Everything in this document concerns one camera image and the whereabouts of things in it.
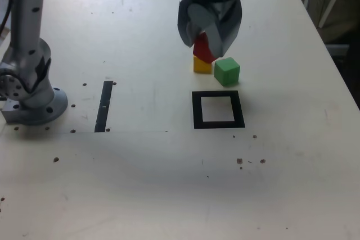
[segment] metal arm segment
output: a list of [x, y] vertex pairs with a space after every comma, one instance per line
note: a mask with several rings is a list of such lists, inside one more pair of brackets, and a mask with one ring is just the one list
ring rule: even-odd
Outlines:
[[13, 0], [11, 42], [0, 63], [0, 93], [8, 97], [2, 113], [8, 123], [47, 123], [68, 105], [65, 92], [48, 78], [51, 51], [40, 39], [42, 8], [43, 0]]

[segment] table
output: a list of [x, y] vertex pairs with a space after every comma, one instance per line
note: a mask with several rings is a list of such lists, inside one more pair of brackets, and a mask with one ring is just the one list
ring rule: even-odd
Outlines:
[[[179, 1], [44, 0], [69, 108], [1, 120], [1, 238], [357, 239], [360, 114], [301, 0], [242, 0], [226, 90], [246, 128], [209, 130], [193, 128], [191, 92], [224, 88], [192, 72]], [[110, 131], [94, 133], [105, 80]]]

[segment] black square outline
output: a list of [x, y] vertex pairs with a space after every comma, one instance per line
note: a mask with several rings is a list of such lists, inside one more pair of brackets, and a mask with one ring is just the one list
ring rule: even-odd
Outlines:
[[[230, 97], [234, 121], [203, 121], [203, 108], [201, 98], [203, 97]], [[241, 111], [239, 93], [236, 90], [225, 91], [193, 91], [192, 112], [194, 129], [233, 129], [244, 128], [245, 122]]]

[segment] block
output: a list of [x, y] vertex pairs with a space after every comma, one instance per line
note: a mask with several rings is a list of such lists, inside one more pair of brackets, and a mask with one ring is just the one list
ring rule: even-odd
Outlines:
[[193, 57], [193, 71], [195, 73], [212, 73], [212, 65], [205, 63], [196, 56]]
[[205, 32], [195, 39], [193, 55], [209, 64], [217, 59], [209, 49], [208, 36], [206, 36]]
[[215, 62], [214, 76], [222, 86], [235, 84], [239, 80], [240, 66], [232, 58], [226, 58]]

